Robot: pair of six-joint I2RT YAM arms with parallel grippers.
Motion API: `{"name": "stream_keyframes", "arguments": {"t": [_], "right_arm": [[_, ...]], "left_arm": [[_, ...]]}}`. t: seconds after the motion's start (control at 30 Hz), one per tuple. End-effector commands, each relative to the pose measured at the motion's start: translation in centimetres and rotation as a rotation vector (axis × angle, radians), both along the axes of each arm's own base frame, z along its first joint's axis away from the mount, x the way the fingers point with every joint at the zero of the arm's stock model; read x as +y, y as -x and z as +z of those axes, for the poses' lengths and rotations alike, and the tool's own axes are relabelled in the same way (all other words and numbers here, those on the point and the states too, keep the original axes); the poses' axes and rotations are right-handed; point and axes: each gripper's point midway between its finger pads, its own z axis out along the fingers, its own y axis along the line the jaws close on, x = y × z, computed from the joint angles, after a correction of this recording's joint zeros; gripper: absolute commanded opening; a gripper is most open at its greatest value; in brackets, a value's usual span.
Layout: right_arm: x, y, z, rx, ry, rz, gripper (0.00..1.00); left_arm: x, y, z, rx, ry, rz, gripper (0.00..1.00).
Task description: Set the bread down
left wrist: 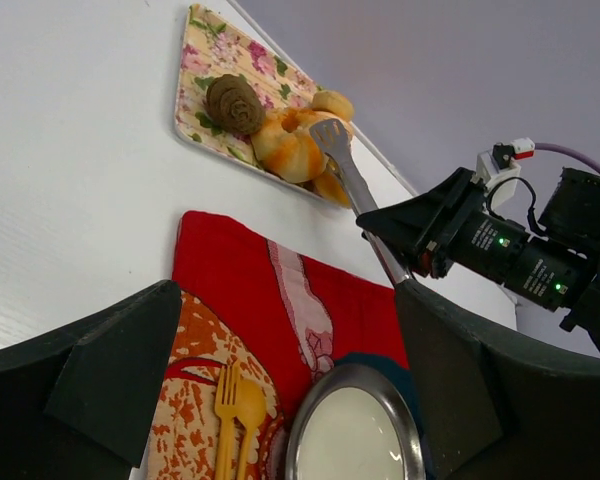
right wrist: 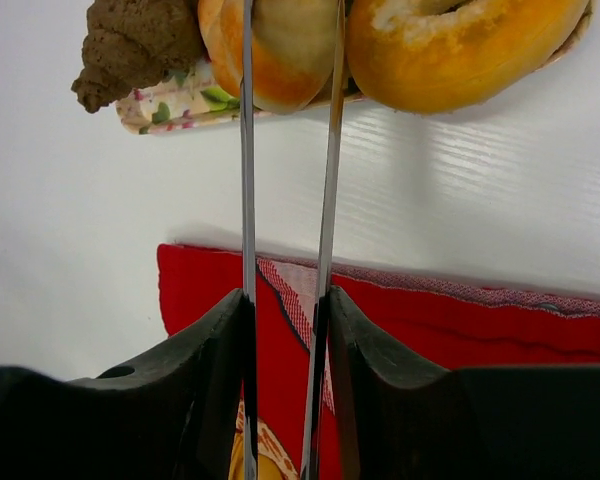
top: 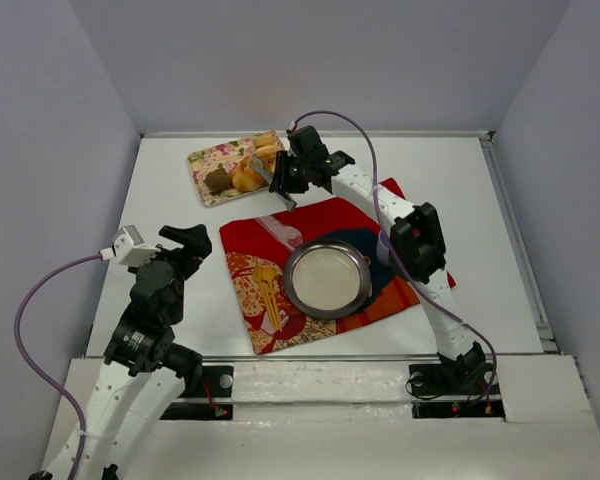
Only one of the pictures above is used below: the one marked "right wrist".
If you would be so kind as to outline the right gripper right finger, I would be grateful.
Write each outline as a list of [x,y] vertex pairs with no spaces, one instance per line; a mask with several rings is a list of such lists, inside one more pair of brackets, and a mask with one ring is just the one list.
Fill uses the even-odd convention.
[[600,365],[449,370],[329,295],[347,479],[600,479]]

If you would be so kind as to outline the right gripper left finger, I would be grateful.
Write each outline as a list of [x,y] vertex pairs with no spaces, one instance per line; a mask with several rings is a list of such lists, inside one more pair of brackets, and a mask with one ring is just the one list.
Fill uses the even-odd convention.
[[246,302],[95,378],[0,367],[0,479],[224,479],[243,376]]

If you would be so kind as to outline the striped twisted bread roll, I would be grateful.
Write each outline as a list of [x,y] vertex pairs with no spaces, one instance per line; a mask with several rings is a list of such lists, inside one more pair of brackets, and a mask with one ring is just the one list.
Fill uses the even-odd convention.
[[[240,94],[242,1],[205,0],[199,28],[217,84]],[[334,66],[338,3],[255,1],[252,9],[254,106],[274,114],[304,109],[323,90]]]

